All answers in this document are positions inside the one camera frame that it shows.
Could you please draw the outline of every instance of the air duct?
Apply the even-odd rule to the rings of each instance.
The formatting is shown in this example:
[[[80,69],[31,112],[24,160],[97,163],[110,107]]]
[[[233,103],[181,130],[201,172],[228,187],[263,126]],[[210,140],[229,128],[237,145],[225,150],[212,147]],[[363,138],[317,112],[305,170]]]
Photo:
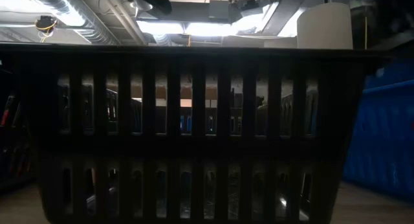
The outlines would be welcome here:
[[[92,28],[75,30],[79,35],[95,45],[119,45],[120,42],[100,21],[83,0],[35,0],[50,8],[50,11],[63,23],[72,27]]]
[[[158,46],[177,46],[167,34],[154,34],[153,37]]]

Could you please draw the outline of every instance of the ceiling beam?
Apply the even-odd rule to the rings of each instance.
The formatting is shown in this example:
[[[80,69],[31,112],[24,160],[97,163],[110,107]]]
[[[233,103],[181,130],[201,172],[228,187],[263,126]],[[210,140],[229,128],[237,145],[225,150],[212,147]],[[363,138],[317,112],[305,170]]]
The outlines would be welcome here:
[[[0,35],[2,35],[4,38],[7,38],[13,42],[20,42],[20,40],[14,37],[12,33],[7,32],[7,30],[0,29]]]
[[[7,28],[8,31],[10,31],[11,33],[15,34],[16,36],[19,36],[21,39],[25,39],[28,42],[32,42],[34,43],[35,41],[33,39],[30,39],[29,37],[25,36],[24,34],[21,34],[20,32],[17,32],[11,28]]]
[[[263,29],[264,34],[277,36],[290,20],[290,18],[298,11],[304,0],[281,0],[269,22]]]

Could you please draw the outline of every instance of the ceiling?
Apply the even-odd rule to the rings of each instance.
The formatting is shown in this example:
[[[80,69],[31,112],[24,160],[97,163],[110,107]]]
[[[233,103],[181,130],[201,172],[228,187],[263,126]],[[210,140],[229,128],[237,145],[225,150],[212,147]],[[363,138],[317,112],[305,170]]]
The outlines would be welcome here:
[[[142,40],[144,45],[157,45],[153,35],[149,33],[141,33],[140,40],[137,40],[136,36],[134,37],[134,34],[132,34],[133,32],[131,33],[131,30],[128,31],[125,28],[125,23],[123,23],[126,21],[125,17],[128,17],[136,28],[139,27],[135,21],[135,8],[131,7],[131,3],[127,0],[118,1],[128,15],[123,15],[120,7],[116,6],[115,10],[116,12],[120,12],[120,17],[122,18],[121,21],[119,17],[115,15],[113,10],[110,10],[104,0],[82,0],[86,8],[91,10],[93,21],[103,23],[103,30],[113,37],[118,44],[139,45],[139,41]],[[184,26],[191,22],[216,21],[216,19],[212,20],[208,15],[210,11],[209,2],[213,0],[170,1],[173,11],[169,15],[162,16],[160,18],[162,21],[174,21]],[[237,21],[241,16],[235,16],[240,15],[240,9],[246,4],[246,0],[222,1],[229,1],[232,3],[229,13],[229,21],[231,23]],[[169,34],[168,37],[174,45],[178,46],[189,46],[190,42],[191,46],[197,47],[296,47],[295,37],[279,37],[295,36],[296,29],[295,32],[292,32],[291,34],[282,34],[283,29],[291,24],[290,21],[299,10],[304,11],[313,6],[325,3],[326,1],[342,2],[350,6],[353,17],[354,47],[363,47],[363,38],[367,37],[364,34],[365,20],[364,11],[362,11],[364,9],[364,6],[362,6],[364,0],[260,0],[258,1],[260,7],[265,5],[271,6],[272,3],[274,4],[274,9],[272,11],[270,11],[270,7],[268,9],[263,9],[265,11],[263,12],[264,17],[261,20],[262,30],[242,30],[237,34],[230,34],[225,37],[191,36],[190,40],[187,34]],[[398,16],[398,14],[396,14],[399,13],[398,5],[391,6],[391,4],[395,2],[401,3],[403,9],[407,10],[406,16]],[[388,8],[381,12],[379,6],[384,5]],[[412,8],[409,3],[405,5],[405,3],[400,0],[381,0],[381,2],[373,3],[372,6],[372,13],[368,13],[368,42],[370,46],[374,48],[384,48],[381,45],[378,46],[378,44],[386,42],[387,45],[394,45],[393,42],[395,40],[393,40],[393,38],[398,39],[397,43],[401,42],[401,38],[404,39],[403,43],[414,38],[414,35],[411,33],[412,28],[410,28],[410,24],[414,26],[414,23],[412,23],[412,20],[410,22],[409,16],[413,15],[409,15],[411,11],[410,8]],[[265,21],[267,12],[270,13],[268,19]],[[24,0],[23,2],[21,2],[21,0],[0,0],[0,41],[39,43],[45,35],[40,33],[33,25],[40,16],[54,16],[53,13],[54,12],[49,8],[37,5],[30,0]],[[381,13],[390,14],[387,16],[381,15]],[[148,19],[148,16],[148,13],[143,13],[139,15],[139,18],[146,20]],[[292,21],[291,25],[293,25],[293,28],[296,28],[296,21]],[[44,43],[91,44],[89,40],[83,37],[83,35],[79,34],[78,30],[74,30],[71,26],[66,26],[60,22],[51,36],[44,40]]]
[[[173,6],[180,2],[183,10],[176,8],[175,12],[181,11],[180,15],[183,18],[188,17],[189,12],[194,10],[186,9],[186,5],[193,3],[192,5],[205,5],[208,6],[210,0],[170,0],[173,2]],[[39,19],[40,16],[53,16],[48,8],[42,8],[36,6],[33,2],[27,1],[32,8],[25,7],[26,5],[15,4],[13,1],[0,1],[0,41],[22,41],[39,43],[43,37],[43,34],[35,27],[3,27],[2,23],[16,23],[22,25],[33,25],[33,23]],[[123,24],[118,20],[115,14],[108,8],[104,0],[83,0],[83,2],[94,12],[96,17],[105,25],[105,27],[113,34],[113,36],[122,45],[136,45],[136,41],[131,37],[130,33],[125,29]],[[135,18],[135,8],[131,7],[130,2],[127,0],[120,0],[123,8],[128,12],[129,17]],[[255,38],[257,34],[247,34],[248,37],[237,36],[192,36],[191,45],[198,47],[263,47],[264,41],[273,40],[273,38]],[[151,34],[144,33],[144,37],[149,45],[156,45]],[[170,38],[178,45],[188,45],[188,36],[181,34],[172,34]],[[90,44],[84,37],[79,35],[74,30],[68,30],[62,28],[56,28],[53,31],[51,37],[47,38],[44,43],[62,43],[62,44]]]

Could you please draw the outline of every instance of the black plastic basket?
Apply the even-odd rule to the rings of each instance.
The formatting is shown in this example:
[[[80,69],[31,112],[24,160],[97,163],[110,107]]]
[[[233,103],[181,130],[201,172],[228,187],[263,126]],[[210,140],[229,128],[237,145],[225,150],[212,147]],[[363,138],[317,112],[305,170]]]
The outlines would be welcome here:
[[[1,55],[3,64],[19,71],[23,107],[38,154],[43,208],[53,223],[329,223],[364,78],[389,59],[349,50],[25,45],[3,45]],[[166,72],[168,86],[166,134],[157,134],[155,126],[155,75],[160,70]],[[118,77],[117,110],[113,109],[117,128],[112,132],[106,78],[114,73]],[[142,76],[139,134],[132,133],[131,127],[134,74]],[[181,74],[192,79],[190,134],[180,133]],[[218,86],[217,128],[215,134],[207,135],[205,90],[211,74]],[[230,131],[234,74],[243,77],[240,135]],[[258,74],[265,74],[268,84],[264,119],[256,109]],[[90,131],[85,131],[83,119],[85,75],[93,77]],[[63,95],[66,114],[60,108],[62,76],[69,85]],[[292,94],[284,101],[282,78],[293,80]],[[317,81],[317,94],[307,95],[307,80]],[[317,100],[314,111],[309,111],[308,103],[313,108],[315,101],[307,97]],[[291,111],[282,111],[284,107]],[[62,115],[68,116],[66,125],[60,121]],[[263,136],[256,135],[259,118],[265,123]],[[286,127],[287,136],[282,136],[281,129]],[[229,179],[234,176],[229,171],[234,165],[237,183]],[[166,215],[162,217],[158,214],[158,171],[166,172]],[[180,211],[183,171],[191,172],[186,217]],[[263,176],[258,218],[252,210],[257,202],[252,195],[256,173]],[[237,187],[236,200],[228,194],[232,186]],[[210,217],[204,202],[208,193],[214,196]],[[283,217],[277,215],[281,196],[286,206]],[[230,200],[238,210],[231,218]],[[300,218],[302,212],[309,220]]]
[[[0,194],[34,179],[32,150],[14,75],[0,63]]]

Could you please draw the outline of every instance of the ceiling pipe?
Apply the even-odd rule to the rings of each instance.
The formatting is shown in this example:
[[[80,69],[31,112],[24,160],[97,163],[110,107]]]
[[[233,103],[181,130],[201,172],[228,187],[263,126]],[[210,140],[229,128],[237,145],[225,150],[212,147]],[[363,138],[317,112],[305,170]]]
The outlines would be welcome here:
[[[115,17],[121,22],[122,26],[128,31],[129,35],[134,39],[137,45],[143,45],[144,42],[140,39],[139,35],[132,29],[132,27],[126,22],[125,18],[121,16],[114,4],[110,0],[103,0],[109,9],[114,13]]]
[[[0,21],[0,27],[30,28],[30,27],[35,27],[35,24],[33,24],[33,23]],[[92,27],[72,27],[72,26],[62,26],[62,25],[56,25],[56,26],[54,26],[54,28],[55,29],[60,29],[60,30],[94,30]]]
[[[61,22],[72,27],[94,30],[75,30],[94,45],[119,45],[120,42],[101,22],[83,0],[35,0],[50,9]]]
[[[135,34],[139,37],[141,43],[139,43],[139,45],[147,45],[147,41],[145,39],[144,34],[142,33],[142,31],[140,30],[140,28],[138,27],[137,23],[135,20],[133,20],[129,15],[130,13],[124,8],[123,4],[121,3],[120,0],[105,0],[107,2],[107,4],[114,4],[120,11],[121,13],[124,15],[125,19],[127,20],[127,22],[129,23],[129,25],[131,26],[131,28],[133,29],[133,31],[135,32]],[[116,8],[114,7],[115,11],[109,7],[115,14],[115,12],[117,12]]]
[[[176,43],[171,41],[171,38],[167,34],[154,34],[153,37],[159,46],[177,46]]]

